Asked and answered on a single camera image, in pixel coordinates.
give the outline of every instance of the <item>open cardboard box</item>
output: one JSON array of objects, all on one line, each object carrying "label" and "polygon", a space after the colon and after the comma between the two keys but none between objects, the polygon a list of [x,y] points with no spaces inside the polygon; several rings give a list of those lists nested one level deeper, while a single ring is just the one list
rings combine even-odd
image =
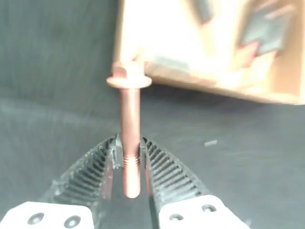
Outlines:
[{"label": "open cardboard box", "polygon": [[294,15],[285,48],[262,80],[244,87],[249,71],[229,70],[249,12],[266,1],[214,0],[216,16],[202,26],[190,0],[121,0],[114,62],[142,62],[154,83],[262,103],[305,104],[301,0],[278,0],[279,8],[293,6]]}]

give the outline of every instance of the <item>bolt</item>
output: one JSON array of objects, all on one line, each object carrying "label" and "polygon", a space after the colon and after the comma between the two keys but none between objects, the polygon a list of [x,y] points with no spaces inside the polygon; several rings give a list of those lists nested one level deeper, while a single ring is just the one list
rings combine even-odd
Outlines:
[{"label": "bolt", "polygon": [[152,80],[144,75],[144,65],[118,62],[113,65],[107,84],[119,89],[123,148],[123,186],[125,196],[136,198],[140,188],[140,89]]}]

